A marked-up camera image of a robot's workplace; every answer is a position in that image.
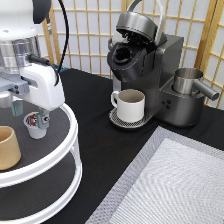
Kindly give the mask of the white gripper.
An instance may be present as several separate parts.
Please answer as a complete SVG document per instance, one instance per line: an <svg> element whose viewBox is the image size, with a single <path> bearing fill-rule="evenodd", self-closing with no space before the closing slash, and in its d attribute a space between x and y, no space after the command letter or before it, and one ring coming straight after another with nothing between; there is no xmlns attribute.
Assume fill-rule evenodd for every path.
<svg viewBox="0 0 224 224"><path fill-rule="evenodd" d="M32 63L19 69L18 74L0 73L0 93L9 91L14 97L39 106L37 125L44 130L49 127L50 112L65 102L61 81L56 81L55 71L50 66ZM21 100L12 102L14 116L23 114Z"/></svg>

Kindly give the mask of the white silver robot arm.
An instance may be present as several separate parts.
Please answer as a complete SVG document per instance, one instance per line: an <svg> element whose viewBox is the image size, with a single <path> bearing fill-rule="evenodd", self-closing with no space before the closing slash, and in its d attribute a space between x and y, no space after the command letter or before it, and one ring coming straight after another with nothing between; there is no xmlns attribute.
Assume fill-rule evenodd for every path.
<svg viewBox="0 0 224 224"><path fill-rule="evenodd" d="M14 97L41 109L29 123L42 130L65 101L58 72L40 57L32 0L0 0L0 107L19 116Z"/></svg>

